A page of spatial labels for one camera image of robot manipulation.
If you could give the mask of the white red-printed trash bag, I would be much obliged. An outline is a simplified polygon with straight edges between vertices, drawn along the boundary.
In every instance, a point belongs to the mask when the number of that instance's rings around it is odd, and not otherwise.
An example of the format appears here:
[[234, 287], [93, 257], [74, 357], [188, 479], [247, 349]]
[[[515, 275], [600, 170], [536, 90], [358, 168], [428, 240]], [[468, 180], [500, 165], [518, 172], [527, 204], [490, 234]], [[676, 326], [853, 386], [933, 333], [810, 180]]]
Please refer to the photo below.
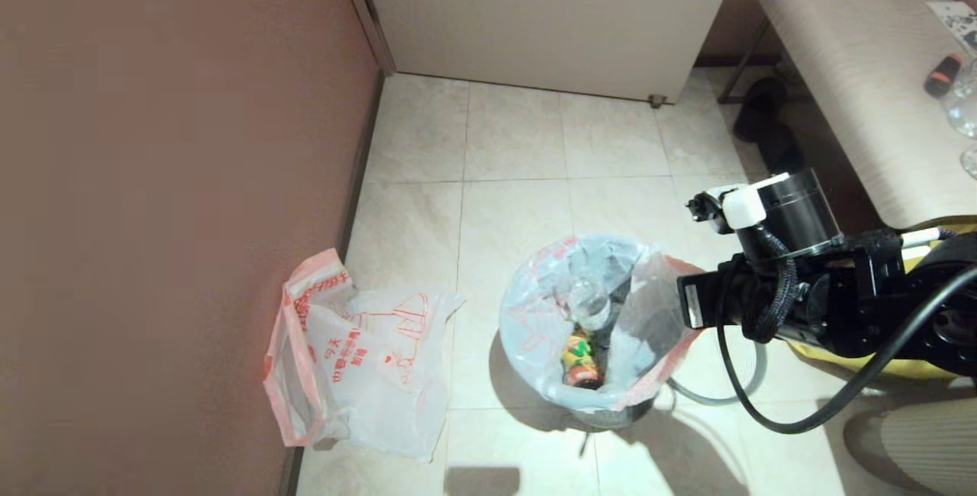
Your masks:
[[[500, 306], [500, 343], [516, 373], [541, 398], [580, 411], [621, 411], [655, 398], [697, 333], [680, 311], [677, 279], [697, 268], [652, 243], [589, 234], [551, 243], [515, 273]], [[568, 387], [559, 354], [574, 330], [559, 295], [577, 277], [611, 295], [611, 325], [587, 333], [601, 370], [597, 391]]]
[[264, 388], [287, 447], [346, 440], [429, 462], [449, 405], [443, 347], [464, 304], [452, 291], [360, 291], [337, 250], [282, 287]]

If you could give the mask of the yellow fabric bag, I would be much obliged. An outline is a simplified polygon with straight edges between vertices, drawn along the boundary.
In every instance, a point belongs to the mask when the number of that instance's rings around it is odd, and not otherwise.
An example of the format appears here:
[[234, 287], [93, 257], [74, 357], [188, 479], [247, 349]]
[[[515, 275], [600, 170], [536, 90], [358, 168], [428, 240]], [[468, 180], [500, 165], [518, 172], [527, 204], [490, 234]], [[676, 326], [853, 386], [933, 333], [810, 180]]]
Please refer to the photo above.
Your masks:
[[889, 350], [886, 375], [977, 377], [977, 228], [879, 230], [848, 241], [865, 241], [866, 254], [857, 262], [857, 304], [833, 314], [841, 342], [789, 346], [851, 371]]

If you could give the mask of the black round trash bin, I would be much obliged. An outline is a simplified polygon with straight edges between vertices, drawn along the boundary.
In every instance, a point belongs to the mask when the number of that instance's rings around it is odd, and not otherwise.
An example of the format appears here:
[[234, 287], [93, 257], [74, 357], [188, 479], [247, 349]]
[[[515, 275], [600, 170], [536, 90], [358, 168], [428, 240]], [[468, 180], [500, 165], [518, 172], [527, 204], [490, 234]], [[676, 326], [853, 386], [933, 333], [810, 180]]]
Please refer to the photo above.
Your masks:
[[552, 416], [547, 415], [538, 430], [565, 431], [576, 430], [583, 433], [624, 430], [641, 420], [653, 409], [656, 398], [624, 407], [621, 411], [593, 410], [580, 411], [559, 407]]

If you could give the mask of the empty white red-printed trash bag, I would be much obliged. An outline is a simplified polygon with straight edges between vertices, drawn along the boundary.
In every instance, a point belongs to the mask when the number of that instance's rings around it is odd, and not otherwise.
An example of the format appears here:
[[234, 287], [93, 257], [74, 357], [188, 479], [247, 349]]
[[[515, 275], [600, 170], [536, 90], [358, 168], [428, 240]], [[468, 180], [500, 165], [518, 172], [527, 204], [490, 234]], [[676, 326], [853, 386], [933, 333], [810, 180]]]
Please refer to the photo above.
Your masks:
[[443, 347], [464, 304], [452, 291], [360, 291], [337, 250], [282, 287], [264, 388], [287, 447], [346, 440], [429, 462], [449, 405]]

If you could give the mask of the clear plastic bottle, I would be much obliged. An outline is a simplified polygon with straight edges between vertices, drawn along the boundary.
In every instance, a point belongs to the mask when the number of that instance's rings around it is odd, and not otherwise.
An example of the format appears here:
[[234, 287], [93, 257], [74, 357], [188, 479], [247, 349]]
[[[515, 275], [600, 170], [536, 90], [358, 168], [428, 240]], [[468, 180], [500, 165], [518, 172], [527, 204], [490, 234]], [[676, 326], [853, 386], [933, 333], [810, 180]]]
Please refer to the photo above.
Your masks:
[[577, 277], [559, 295], [566, 318], [587, 333], [611, 325], [611, 295], [600, 280]]

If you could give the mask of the colourful snack packet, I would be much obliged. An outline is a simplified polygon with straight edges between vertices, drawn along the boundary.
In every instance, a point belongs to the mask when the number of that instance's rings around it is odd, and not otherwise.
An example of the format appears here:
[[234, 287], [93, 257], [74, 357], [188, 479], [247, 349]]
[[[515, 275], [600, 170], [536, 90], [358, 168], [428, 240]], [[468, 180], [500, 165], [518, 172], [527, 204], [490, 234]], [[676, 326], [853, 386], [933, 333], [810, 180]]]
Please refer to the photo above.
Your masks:
[[597, 391], [603, 385], [601, 370], [585, 330], [571, 333], [559, 354], [559, 360], [564, 369], [563, 382], [568, 387]]

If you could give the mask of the light woodgrain desk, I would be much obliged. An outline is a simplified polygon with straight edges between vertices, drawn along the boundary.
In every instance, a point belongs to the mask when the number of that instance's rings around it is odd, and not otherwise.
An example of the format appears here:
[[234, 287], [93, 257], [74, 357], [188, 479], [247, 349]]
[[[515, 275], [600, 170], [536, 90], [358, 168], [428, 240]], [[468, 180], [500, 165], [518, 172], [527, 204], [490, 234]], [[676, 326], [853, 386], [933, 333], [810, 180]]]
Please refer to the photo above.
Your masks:
[[759, 0], [883, 224], [977, 224], [977, 179], [924, 81], [964, 49], [932, 12], [949, 0]]

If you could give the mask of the black marker with red band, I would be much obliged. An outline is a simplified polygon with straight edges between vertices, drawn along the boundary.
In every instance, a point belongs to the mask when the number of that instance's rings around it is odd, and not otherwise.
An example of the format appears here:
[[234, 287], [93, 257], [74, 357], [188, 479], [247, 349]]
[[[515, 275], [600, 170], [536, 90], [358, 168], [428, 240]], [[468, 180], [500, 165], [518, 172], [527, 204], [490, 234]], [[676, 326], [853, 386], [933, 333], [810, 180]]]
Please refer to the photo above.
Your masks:
[[955, 85], [961, 68], [962, 57], [956, 54], [946, 55], [926, 76], [924, 91], [932, 98], [943, 98]]

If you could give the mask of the white leaflet with blue print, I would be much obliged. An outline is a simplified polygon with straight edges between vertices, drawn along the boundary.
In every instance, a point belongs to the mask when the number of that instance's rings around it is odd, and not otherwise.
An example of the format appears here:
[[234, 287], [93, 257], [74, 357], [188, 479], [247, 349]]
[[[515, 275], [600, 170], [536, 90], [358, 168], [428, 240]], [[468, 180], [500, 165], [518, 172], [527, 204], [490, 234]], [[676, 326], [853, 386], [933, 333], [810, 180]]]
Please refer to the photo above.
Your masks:
[[977, 10], [965, 2], [926, 2], [943, 26], [977, 57]]

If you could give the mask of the white door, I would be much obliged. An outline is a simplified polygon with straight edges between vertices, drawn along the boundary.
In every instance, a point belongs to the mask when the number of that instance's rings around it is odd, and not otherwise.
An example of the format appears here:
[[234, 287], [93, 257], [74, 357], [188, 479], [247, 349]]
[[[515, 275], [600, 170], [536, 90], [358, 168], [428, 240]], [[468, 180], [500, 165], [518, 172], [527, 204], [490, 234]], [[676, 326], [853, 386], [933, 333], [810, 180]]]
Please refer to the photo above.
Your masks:
[[374, 0], [406, 74], [675, 104], [722, 0]]

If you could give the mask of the grey skirting board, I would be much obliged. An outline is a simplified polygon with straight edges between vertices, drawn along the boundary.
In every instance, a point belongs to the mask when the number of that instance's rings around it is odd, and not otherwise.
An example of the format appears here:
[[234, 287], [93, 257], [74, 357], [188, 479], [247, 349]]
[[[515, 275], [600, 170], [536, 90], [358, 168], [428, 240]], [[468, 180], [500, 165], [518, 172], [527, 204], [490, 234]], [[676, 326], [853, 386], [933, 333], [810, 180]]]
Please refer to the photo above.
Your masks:
[[[355, 162], [353, 162], [352, 179], [348, 189], [346, 206], [344, 207], [344, 221], [340, 226], [341, 232], [337, 250], [341, 257], [346, 256], [351, 243], [357, 204], [359, 204], [360, 193], [362, 193], [364, 173], [369, 162], [371, 139], [373, 138], [374, 131], [376, 131], [376, 120], [385, 82], [386, 76], [384, 72], [377, 72], [369, 106], [369, 116], [364, 124], [362, 138], [360, 138], [359, 145], [357, 145], [356, 158]], [[296, 496], [304, 454], [304, 447], [289, 448], [289, 451], [287, 451], [278, 496]]]

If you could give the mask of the beige door frame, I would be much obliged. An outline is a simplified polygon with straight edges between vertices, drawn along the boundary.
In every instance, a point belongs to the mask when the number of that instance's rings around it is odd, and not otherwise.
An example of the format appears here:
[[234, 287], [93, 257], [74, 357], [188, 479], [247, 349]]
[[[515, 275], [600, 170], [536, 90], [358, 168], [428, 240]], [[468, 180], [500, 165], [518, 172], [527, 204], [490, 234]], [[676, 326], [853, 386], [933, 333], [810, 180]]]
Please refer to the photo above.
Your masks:
[[379, 13], [374, 0], [352, 0], [357, 16], [364, 31], [364, 36], [376, 62], [384, 76], [393, 76], [397, 72], [395, 61], [386, 37], [382, 31]]

